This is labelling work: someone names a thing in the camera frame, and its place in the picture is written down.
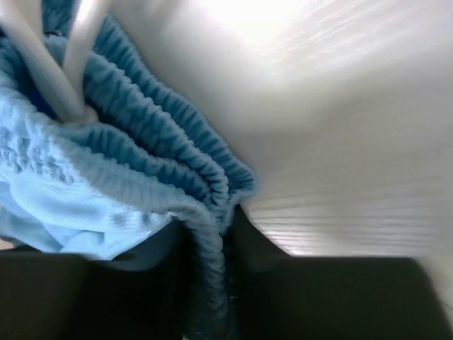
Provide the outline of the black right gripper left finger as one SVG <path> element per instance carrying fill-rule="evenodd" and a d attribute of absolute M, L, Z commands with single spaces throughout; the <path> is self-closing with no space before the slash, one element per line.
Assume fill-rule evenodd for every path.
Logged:
<path fill-rule="evenodd" d="M 114 261 L 1 252 L 2 339 L 182 339 L 188 233 L 172 222 Z"/>

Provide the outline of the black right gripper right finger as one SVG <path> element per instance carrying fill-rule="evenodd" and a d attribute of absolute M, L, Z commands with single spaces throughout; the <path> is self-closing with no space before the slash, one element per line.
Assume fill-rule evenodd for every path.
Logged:
<path fill-rule="evenodd" d="M 291 256 L 235 209 L 225 240 L 242 339 L 451 339 L 413 259 Z"/>

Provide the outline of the light blue shorts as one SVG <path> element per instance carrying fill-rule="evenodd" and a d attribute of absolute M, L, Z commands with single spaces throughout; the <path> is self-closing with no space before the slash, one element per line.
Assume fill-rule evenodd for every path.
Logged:
<path fill-rule="evenodd" d="M 189 339 L 236 339 L 223 235 L 256 178 L 199 110 L 160 82 L 107 15 L 84 72 L 94 123 L 38 107 L 20 53 L 1 39 L 1 237 L 96 260 L 145 243 L 171 222 L 195 243 Z"/>

